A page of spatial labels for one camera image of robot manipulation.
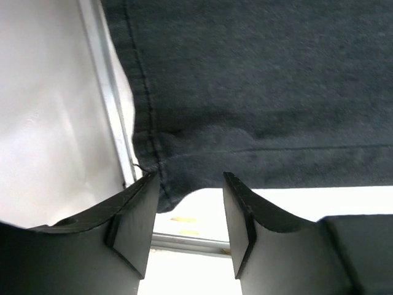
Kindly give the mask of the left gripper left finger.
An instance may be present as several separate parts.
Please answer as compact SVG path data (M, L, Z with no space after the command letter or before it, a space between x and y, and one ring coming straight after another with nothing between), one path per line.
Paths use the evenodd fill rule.
M53 226L1 224L2 294L136 294L159 195L149 173Z

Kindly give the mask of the black trousers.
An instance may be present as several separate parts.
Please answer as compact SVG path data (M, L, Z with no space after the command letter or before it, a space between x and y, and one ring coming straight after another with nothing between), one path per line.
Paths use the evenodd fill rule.
M159 213L253 189L392 184L391 1L103 1Z

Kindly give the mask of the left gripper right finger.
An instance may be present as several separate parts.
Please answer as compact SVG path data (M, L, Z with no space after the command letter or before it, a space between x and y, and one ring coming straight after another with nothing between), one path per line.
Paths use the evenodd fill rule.
M233 173L223 188L235 278L243 294L391 294L392 216L312 222L250 190Z

